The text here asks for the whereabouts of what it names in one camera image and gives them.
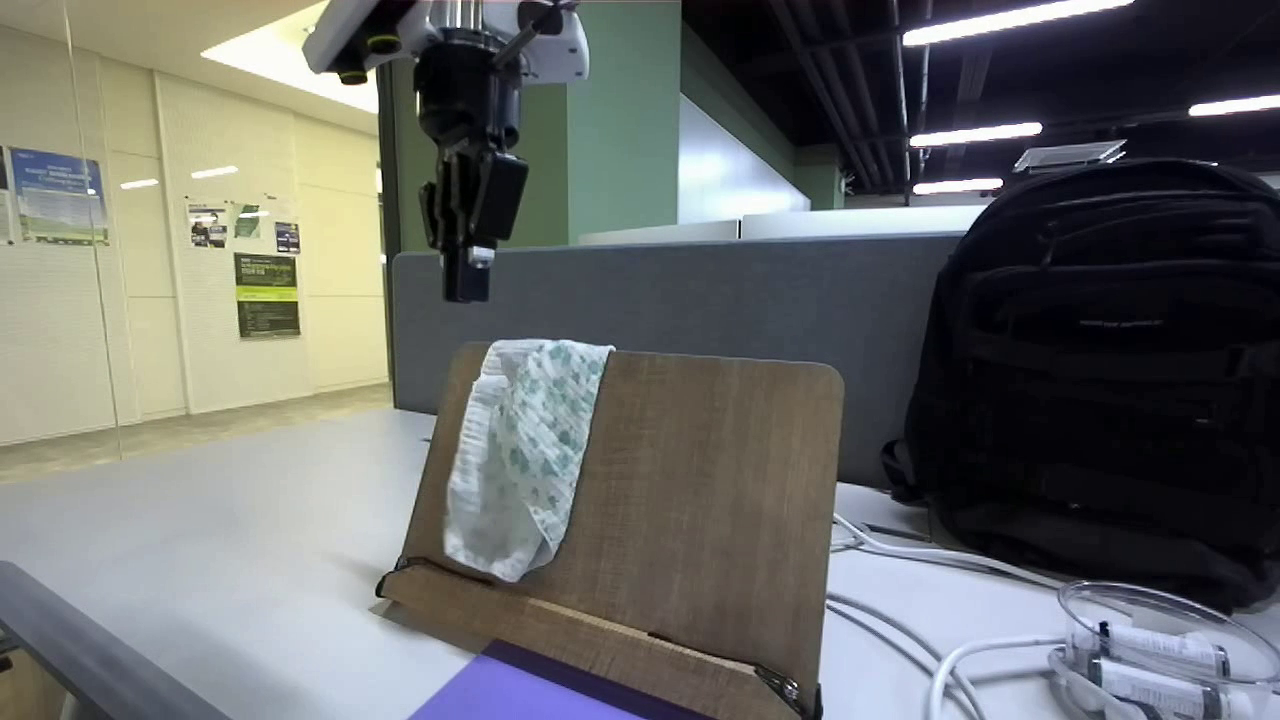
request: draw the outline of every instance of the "white cable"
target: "white cable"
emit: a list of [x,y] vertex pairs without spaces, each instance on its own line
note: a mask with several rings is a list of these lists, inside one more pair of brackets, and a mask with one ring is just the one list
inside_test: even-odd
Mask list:
[[1062,589],[1065,589],[1065,582],[1053,581],[1053,577],[1042,577],[1042,573],[1015,567],[1015,565],[1001,565],[1001,558],[991,558],[991,554],[948,550],[948,547],[889,544],[889,539],[874,535],[867,529],[858,529],[858,522],[843,521],[839,512],[838,512],[832,521],[858,539],[860,550],[874,550],[874,554],[918,558],[918,565],[944,565],[944,567],[982,567],[982,573],[1014,577],[1014,581],[1026,581],[1026,582],[1037,582],[1037,589],[1049,589],[1049,591],[1062,591]]
[[[919,648],[927,661],[919,661],[914,648],[895,644],[895,638],[891,638],[889,630],[880,630],[875,624],[854,615],[849,609],[858,609],[858,613],[863,613],[863,615],[875,615],[880,624],[904,630],[908,638],[918,638],[918,648]],[[889,615],[889,613],[880,613],[880,609],[874,609],[874,604],[860,604],[860,600],[854,600],[854,596],[830,591],[830,613],[839,615],[839,621],[849,621],[849,624],[858,624],[858,627],[863,627],[863,630],[874,630],[880,644],[889,644],[891,653],[899,653],[899,656],[904,656],[908,663],[918,663],[925,674],[934,674],[937,663],[944,661],[944,653],[941,653],[937,644],[927,644],[927,638],[925,638],[919,630],[914,630],[904,621],[895,621],[895,615]],[[963,699],[961,707],[963,707],[971,720],[986,720],[989,713],[986,713],[986,703],[977,699],[977,688],[971,688],[963,674],[955,674],[955,683],[961,683],[955,703]]]
[[996,653],[996,648],[1065,648],[1062,635],[1007,635],[1007,638],[986,638],[986,644],[961,644],[944,656],[944,663],[934,673],[934,683],[927,683],[927,720],[941,720],[944,716],[944,688],[954,683],[954,673],[963,656],[977,656],[977,653]]

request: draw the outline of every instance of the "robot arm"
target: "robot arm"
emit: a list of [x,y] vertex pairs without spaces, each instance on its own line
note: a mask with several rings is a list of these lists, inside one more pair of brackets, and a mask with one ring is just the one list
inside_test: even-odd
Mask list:
[[369,69],[418,56],[422,125],[441,146],[426,188],[443,300],[490,300],[496,242],[511,236],[528,169],[524,82],[581,82],[587,37],[573,0],[332,0],[303,45],[318,72],[363,82]]

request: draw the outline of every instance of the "purple mat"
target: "purple mat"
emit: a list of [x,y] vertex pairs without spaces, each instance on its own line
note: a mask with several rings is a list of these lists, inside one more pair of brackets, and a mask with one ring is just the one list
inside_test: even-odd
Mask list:
[[493,644],[458,673],[413,720],[701,720],[677,703],[587,674],[550,656]]

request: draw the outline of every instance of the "towel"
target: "towel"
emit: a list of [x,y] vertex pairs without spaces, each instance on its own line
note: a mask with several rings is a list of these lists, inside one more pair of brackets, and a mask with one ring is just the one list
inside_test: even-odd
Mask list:
[[609,344],[496,339],[473,382],[443,496],[443,550],[515,582],[573,521]]

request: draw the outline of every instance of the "cardboard stand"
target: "cardboard stand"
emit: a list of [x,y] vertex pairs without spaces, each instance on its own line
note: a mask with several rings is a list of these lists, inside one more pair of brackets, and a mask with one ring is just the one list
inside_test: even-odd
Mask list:
[[443,489],[486,348],[458,355],[381,596],[701,716],[822,716],[843,382],[823,364],[617,351],[562,554],[496,582],[443,554]]

